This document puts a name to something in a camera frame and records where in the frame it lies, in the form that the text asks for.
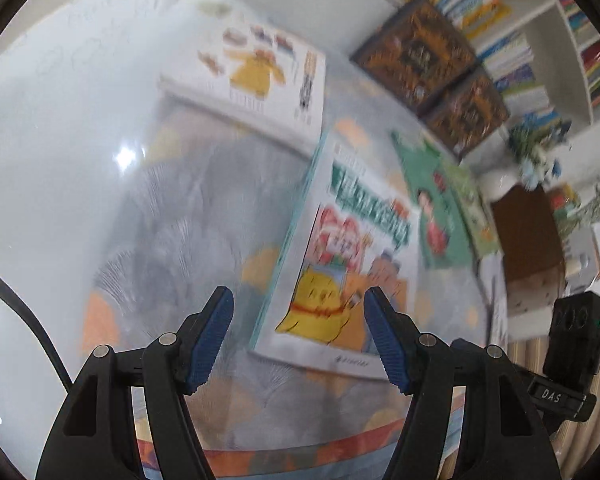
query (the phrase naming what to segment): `table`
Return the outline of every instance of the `table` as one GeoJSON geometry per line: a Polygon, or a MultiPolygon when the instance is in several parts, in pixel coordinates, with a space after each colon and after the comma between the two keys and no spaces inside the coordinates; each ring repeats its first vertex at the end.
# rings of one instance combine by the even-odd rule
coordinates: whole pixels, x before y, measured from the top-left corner
{"type": "MultiPolygon", "coordinates": [[[[144,346],[229,286],[234,322],[189,400],[216,474],[312,466],[312,478],[379,478],[408,406],[397,389],[246,350],[308,161],[155,85],[177,44],[225,5],[240,3],[74,0],[0,56],[0,275],[72,376],[95,344],[144,346]]],[[[323,125],[404,186],[386,133],[417,142],[420,124],[336,53],[323,125]]],[[[484,343],[473,269],[421,269],[418,288],[421,330],[484,343]]],[[[61,401],[42,351],[0,304],[0,444],[30,476],[61,401]]],[[[141,397],[134,403],[154,474],[141,397]]]]}

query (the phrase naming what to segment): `bookshelf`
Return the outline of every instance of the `bookshelf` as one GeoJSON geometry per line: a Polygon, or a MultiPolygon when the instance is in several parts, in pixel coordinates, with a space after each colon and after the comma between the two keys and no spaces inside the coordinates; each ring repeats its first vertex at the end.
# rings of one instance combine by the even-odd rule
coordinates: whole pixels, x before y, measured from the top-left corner
{"type": "MultiPolygon", "coordinates": [[[[352,54],[398,9],[401,0],[245,0],[273,22],[304,35],[328,51],[352,54]]],[[[574,34],[558,0],[502,0],[511,13],[472,40],[480,52],[515,30],[523,30],[534,51],[533,69],[556,109],[572,119],[570,137],[600,121],[593,109],[581,51],[600,35],[593,27],[574,34]]]]}

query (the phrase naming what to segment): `yellow cartoon character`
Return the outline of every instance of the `yellow cartoon character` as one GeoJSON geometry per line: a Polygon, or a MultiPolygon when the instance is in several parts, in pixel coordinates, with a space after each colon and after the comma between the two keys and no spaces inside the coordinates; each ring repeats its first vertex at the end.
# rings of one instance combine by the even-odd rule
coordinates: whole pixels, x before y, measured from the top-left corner
{"type": "Polygon", "coordinates": [[[300,276],[285,319],[276,332],[287,332],[328,344],[349,320],[340,301],[340,286],[329,274],[308,267],[300,276]]]}
{"type": "Polygon", "coordinates": [[[251,52],[225,50],[225,56],[244,63],[231,76],[231,84],[240,90],[254,94],[258,99],[269,95],[271,74],[276,83],[285,84],[285,73],[276,64],[276,55],[270,50],[257,48],[251,52]]]}

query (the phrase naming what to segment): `patterned tablecloth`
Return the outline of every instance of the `patterned tablecloth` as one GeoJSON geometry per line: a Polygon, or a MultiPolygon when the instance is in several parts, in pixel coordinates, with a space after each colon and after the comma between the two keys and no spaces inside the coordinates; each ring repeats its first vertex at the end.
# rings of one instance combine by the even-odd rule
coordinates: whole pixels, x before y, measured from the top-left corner
{"type": "MultiPolygon", "coordinates": [[[[221,20],[223,7],[237,5],[173,0],[171,10],[155,4],[142,12],[221,20]]],[[[246,349],[308,161],[243,124],[160,99],[149,147],[94,280],[84,354],[103,342],[116,350],[145,346],[202,308],[216,285],[226,285],[235,295],[234,320],[208,383],[187,399],[216,475],[306,478],[301,470],[314,467],[311,478],[380,478],[408,407],[394,386],[294,368],[246,349]]],[[[422,127],[337,54],[328,55],[323,125],[348,137],[404,189],[388,131],[418,142],[422,127]]],[[[488,316],[473,269],[421,268],[414,318],[446,342],[483,344],[488,316]]],[[[140,394],[134,407],[142,458],[157,478],[140,394]]],[[[454,407],[461,402],[457,397],[454,407]]],[[[456,410],[456,441],[460,423],[456,410]]]]}

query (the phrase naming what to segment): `metal screw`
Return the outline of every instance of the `metal screw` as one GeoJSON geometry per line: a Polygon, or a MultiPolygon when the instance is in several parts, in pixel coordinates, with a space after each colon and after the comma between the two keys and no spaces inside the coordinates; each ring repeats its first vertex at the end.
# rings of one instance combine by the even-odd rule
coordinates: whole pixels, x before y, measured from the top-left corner
{"type": "Polygon", "coordinates": [[[500,348],[499,346],[497,346],[497,345],[487,346],[487,355],[489,357],[493,357],[494,359],[500,359],[503,354],[504,354],[504,352],[502,351],[502,348],[500,348]]]}
{"type": "Polygon", "coordinates": [[[422,334],[418,341],[421,345],[424,346],[433,346],[438,342],[436,336],[434,336],[433,334],[422,334]]]}
{"type": "Polygon", "coordinates": [[[177,336],[173,332],[167,332],[160,336],[158,341],[163,346],[169,346],[176,342],[177,336]]]}
{"type": "Polygon", "coordinates": [[[109,353],[109,347],[107,345],[99,345],[93,349],[93,355],[96,357],[104,357],[109,353]]]}

